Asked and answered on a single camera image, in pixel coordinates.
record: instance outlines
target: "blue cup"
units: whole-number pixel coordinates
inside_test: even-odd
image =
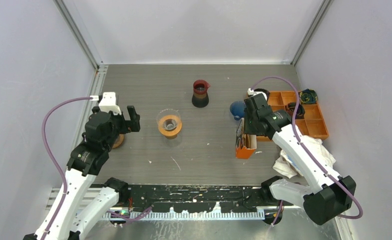
[[[235,101],[230,105],[230,112],[234,116],[234,120],[238,121],[244,117],[244,109],[246,104],[243,101]]]

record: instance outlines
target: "white wall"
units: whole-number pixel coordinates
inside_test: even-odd
[[[334,1],[297,71],[318,92],[337,170],[357,182],[358,239],[392,240],[392,0]]]
[[[94,69],[53,1],[0,1],[0,239],[22,239],[44,218],[60,177],[41,140],[44,115],[88,94]],[[55,112],[47,138],[61,166],[83,102]]]
[[[289,63],[322,0],[65,2],[105,64]]]

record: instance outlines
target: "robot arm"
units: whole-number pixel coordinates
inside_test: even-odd
[[[99,217],[118,201],[126,201],[129,197],[128,184],[111,178],[105,183],[98,197],[78,216],[75,216],[82,198],[96,179],[102,166],[108,160],[119,134],[140,131],[140,115],[133,106],[128,106],[130,120],[125,120],[117,105],[114,92],[105,92],[103,96],[92,96],[98,101],[93,114],[85,124],[82,142],[72,150],[65,173],[67,194],[50,231],[45,232],[48,222],[60,204],[63,188],[59,191],[49,214],[35,234],[29,234],[24,240],[79,240],[84,239]]]
[[[302,186],[275,176],[262,183],[262,195],[272,201],[284,200],[304,208],[311,220],[318,225],[348,210],[352,200],[328,175],[338,179],[352,194],[356,188],[355,181],[350,176],[342,178],[327,165],[323,165],[328,171],[328,175],[325,175],[296,139],[288,113],[282,109],[273,112],[266,95],[262,92],[249,89],[248,96],[249,98],[245,99],[245,133],[267,136],[271,139],[289,155],[309,185]],[[302,136],[297,126],[296,131]],[[313,155],[318,160],[323,158],[317,153]]]

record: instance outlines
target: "white cloth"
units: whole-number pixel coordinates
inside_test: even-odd
[[[303,143],[308,147],[309,151],[324,156],[323,158],[318,159],[320,163],[327,164],[328,166],[333,167],[334,163],[336,162],[336,159],[324,146],[322,146],[321,139],[315,139],[313,137],[304,135],[302,136],[302,140]],[[275,161],[275,164],[272,168],[278,173],[288,177],[289,179],[296,176],[297,174],[303,177],[303,174],[291,161],[291,159],[284,152],[284,150],[280,151],[280,157]]]

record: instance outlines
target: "gray table surface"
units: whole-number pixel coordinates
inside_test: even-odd
[[[124,145],[110,153],[96,182],[115,177],[130,184],[259,185],[277,175],[272,165],[279,148],[272,142],[259,142],[260,153],[248,160],[235,158],[237,122],[229,113],[230,104],[242,100],[247,88],[272,75],[299,87],[291,65],[110,65],[103,91],[117,92],[123,109],[135,106],[141,131],[127,134]],[[198,79],[212,85],[209,105],[202,109],[191,103]],[[291,90],[280,80],[260,87]],[[174,140],[159,133],[155,120],[168,108],[179,110],[183,121]],[[291,181],[306,182],[299,177]],[[90,240],[341,239],[334,220],[317,226],[301,209],[286,209],[282,222],[270,231],[260,220],[139,221],[122,229],[101,221],[90,235]]]
[[[272,165],[279,148],[272,142],[259,142],[259,153],[247,160],[235,158],[238,123],[229,111],[265,76],[281,76],[299,87],[292,65],[110,65],[103,91],[117,92],[125,111],[127,105],[135,106],[141,131],[127,134],[124,145],[112,150],[96,183],[115,177],[129,184],[259,185],[277,175]],[[205,108],[191,103],[198,79],[211,85]],[[291,90],[275,79],[259,87]],[[163,109],[181,114],[183,129],[176,139],[166,139],[157,129],[156,116]],[[292,181],[304,182],[298,177]]]

